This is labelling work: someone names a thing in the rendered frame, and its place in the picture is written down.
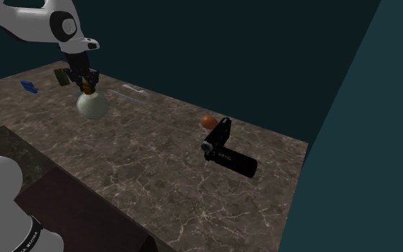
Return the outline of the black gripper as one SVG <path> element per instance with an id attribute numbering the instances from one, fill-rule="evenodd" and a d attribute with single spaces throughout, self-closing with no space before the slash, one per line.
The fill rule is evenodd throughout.
<path id="1" fill-rule="evenodd" d="M 95 86 L 99 82 L 99 71 L 90 69 L 89 57 L 86 51 L 68 54 L 65 57 L 69 68 L 64 68 L 64 72 L 70 82 L 75 83 L 80 92 L 83 92 L 83 79 L 91 86 Z"/>

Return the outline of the green rectangular board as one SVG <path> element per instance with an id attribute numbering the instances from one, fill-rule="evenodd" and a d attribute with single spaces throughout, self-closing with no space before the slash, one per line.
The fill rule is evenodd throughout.
<path id="1" fill-rule="evenodd" d="M 64 69 L 55 69 L 54 75 L 60 86 L 67 86 L 70 84 L 69 78 Z"/>

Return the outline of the white round flask, orange neck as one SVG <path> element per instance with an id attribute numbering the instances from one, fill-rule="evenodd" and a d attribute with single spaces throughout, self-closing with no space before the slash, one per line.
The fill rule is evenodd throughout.
<path id="1" fill-rule="evenodd" d="M 89 119 L 104 117 L 108 111 L 108 101 L 103 94 L 93 92 L 92 86 L 84 81 L 83 93 L 77 99 L 78 112 Z"/>

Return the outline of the white plastic knife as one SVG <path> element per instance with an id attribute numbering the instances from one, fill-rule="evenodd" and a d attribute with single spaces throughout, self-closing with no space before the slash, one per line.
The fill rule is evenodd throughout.
<path id="1" fill-rule="evenodd" d="M 125 98 L 125 99 L 127 99 L 127 100 L 129 100 L 129 101 L 136 102 L 136 103 L 139 103 L 139 104 L 146 104 L 146 102 L 142 102 L 142 101 L 136 100 L 136 99 L 134 99 L 134 98 L 131 98 L 131 97 L 128 97 L 128 96 L 126 96 L 126 95 L 124 95 L 124 94 L 121 94 L 121 93 L 119 93 L 119 92 L 116 92 L 116 91 L 114 91 L 114 90 L 110 90 L 110 92 L 111 92 L 112 94 L 114 94 L 114 95 L 119 96 L 119 97 L 123 97 L 123 98 Z"/>

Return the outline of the blue clip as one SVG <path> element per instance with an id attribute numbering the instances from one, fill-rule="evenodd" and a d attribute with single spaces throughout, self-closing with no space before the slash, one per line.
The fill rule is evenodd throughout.
<path id="1" fill-rule="evenodd" d="M 34 94 L 38 92 L 38 89 L 33 85 L 32 82 L 22 80 L 20 83 L 26 91 Z"/>

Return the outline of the orange ball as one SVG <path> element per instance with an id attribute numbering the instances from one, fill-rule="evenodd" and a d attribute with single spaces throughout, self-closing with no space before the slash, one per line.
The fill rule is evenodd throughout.
<path id="1" fill-rule="evenodd" d="M 213 130 L 218 125 L 218 121 L 211 115 L 202 117 L 200 123 L 207 130 Z"/>

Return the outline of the black camcorder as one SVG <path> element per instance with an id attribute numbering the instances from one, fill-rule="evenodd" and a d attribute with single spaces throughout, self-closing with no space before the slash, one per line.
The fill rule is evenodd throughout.
<path id="1" fill-rule="evenodd" d="M 229 117 L 224 117 L 204 139 L 200 146 L 204 152 L 204 158 L 252 178 L 258 167 L 257 160 L 225 146 L 230 137 L 231 123 Z"/>

